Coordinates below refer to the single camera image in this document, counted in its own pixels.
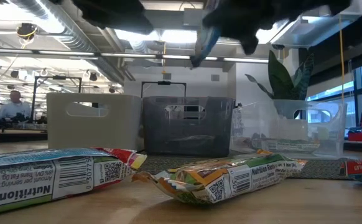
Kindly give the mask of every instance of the desk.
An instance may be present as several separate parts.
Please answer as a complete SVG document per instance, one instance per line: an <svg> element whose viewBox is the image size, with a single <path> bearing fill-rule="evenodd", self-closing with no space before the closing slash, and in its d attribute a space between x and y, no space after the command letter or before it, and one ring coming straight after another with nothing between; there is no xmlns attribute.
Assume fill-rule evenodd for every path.
<svg viewBox="0 0 362 224"><path fill-rule="evenodd" d="M0 152L46 142L0 144ZM362 184L287 179L209 207L183 204L149 183L129 180L55 202L0 214L10 224L362 223Z"/></svg>

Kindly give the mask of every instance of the person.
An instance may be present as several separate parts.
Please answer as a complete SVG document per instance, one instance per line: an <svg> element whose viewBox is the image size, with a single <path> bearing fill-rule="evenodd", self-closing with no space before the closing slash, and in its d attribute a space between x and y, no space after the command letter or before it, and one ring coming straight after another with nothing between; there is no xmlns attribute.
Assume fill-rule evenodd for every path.
<svg viewBox="0 0 362 224"><path fill-rule="evenodd" d="M11 102L2 105L0 108L0 120L3 118L13 118L18 113L24 115L25 118L30 117L30 106L21 101L21 93L17 90L12 90L10 95Z"/></svg>

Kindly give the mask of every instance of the qr code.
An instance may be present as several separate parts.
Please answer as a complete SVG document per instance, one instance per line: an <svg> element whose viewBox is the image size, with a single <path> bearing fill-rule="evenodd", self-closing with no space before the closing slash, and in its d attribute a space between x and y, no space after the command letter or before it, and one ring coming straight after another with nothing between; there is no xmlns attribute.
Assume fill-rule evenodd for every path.
<svg viewBox="0 0 362 224"><path fill-rule="evenodd" d="M209 189L213 193L216 200L221 200L223 198L223 194L225 194L224 181L219 180L217 183L211 185Z"/></svg>
<svg viewBox="0 0 362 224"><path fill-rule="evenodd" d="M121 165L121 162L111 162L104 165L105 182L120 178Z"/></svg>

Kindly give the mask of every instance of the table surface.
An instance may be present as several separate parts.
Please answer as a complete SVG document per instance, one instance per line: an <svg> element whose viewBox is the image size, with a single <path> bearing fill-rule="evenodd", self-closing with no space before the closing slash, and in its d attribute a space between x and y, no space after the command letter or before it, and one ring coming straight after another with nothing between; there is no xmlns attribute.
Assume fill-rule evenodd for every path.
<svg viewBox="0 0 362 224"><path fill-rule="evenodd" d="M7 147L33 149L45 144L0 144L0 153ZM197 207L171 199L153 184L128 179L88 194L0 214L0 223L10 224L227 222L362 223L362 184L287 179L223 203Z"/></svg>

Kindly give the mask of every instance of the gray plastic bin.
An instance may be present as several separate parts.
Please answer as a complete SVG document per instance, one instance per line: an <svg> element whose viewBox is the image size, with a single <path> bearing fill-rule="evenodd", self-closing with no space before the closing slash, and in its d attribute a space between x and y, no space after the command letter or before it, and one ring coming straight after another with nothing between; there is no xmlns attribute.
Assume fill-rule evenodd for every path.
<svg viewBox="0 0 362 224"><path fill-rule="evenodd" d="M234 99L151 96L142 105L148 154L228 155Z"/></svg>

